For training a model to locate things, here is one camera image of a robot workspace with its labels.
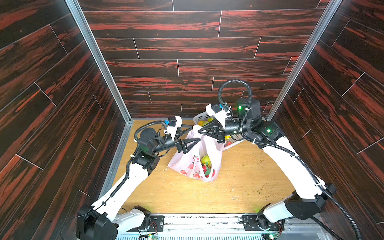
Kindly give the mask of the red green fake dragon fruit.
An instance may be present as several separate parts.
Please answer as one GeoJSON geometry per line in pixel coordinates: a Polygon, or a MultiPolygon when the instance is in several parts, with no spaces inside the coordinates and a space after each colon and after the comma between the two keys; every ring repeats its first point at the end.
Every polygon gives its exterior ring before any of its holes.
{"type": "Polygon", "coordinates": [[[215,176],[215,170],[210,168],[207,165],[202,165],[203,173],[206,178],[214,177],[215,176]]]}

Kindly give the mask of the pink plastic bag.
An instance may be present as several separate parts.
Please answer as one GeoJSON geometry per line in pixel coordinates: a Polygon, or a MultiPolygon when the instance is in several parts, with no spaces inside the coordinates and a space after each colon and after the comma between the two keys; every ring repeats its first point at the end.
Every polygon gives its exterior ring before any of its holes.
{"type": "Polygon", "coordinates": [[[199,134],[201,128],[199,125],[193,126],[186,137],[187,140],[198,138],[200,141],[186,154],[175,153],[168,167],[191,179],[212,182],[219,176],[225,145],[199,134]]]}

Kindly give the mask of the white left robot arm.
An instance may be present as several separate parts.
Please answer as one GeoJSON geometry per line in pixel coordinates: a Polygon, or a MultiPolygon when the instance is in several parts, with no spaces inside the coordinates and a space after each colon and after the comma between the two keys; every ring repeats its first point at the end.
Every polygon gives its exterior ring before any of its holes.
{"type": "Polygon", "coordinates": [[[133,191],[153,172],[160,161],[160,152],[176,148],[188,153],[200,138],[182,139],[192,130],[182,124],[172,127],[170,121],[154,121],[138,128],[134,138],[138,144],[126,165],[126,173],[91,206],[82,206],[76,217],[76,237],[79,240],[115,240],[122,234],[146,231],[151,225],[151,212],[141,206],[119,214],[133,191]]]}

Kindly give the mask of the small green fake fruit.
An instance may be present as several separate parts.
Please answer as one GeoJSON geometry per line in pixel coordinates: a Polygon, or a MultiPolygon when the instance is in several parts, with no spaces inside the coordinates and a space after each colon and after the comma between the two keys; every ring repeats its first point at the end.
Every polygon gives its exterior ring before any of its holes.
{"type": "Polygon", "coordinates": [[[201,158],[201,163],[203,166],[208,166],[209,168],[212,167],[212,162],[208,155],[205,155],[204,157],[201,158]]]}

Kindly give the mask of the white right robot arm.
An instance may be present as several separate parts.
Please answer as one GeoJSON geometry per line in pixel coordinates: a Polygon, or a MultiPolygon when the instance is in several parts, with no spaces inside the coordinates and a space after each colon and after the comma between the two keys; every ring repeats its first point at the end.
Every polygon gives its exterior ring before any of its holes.
{"type": "Polygon", "coordinates": [[[314,220],[327,200],[333,198],[336,187],[325,184],[310,169],[275,122],[262,120],[259,101],[254,98],[239,99],[237,110],[238,117],[232,119],[227,104],[207,105],[206,113],[214,120],[198,132],[216,139],[218,143],[223,143],[225,136],[241,135],[269,155],[295,188],[285,200],[268,204],[258,212],[258,227],[267,231],[272,225],[288,218],[314,220]]]}

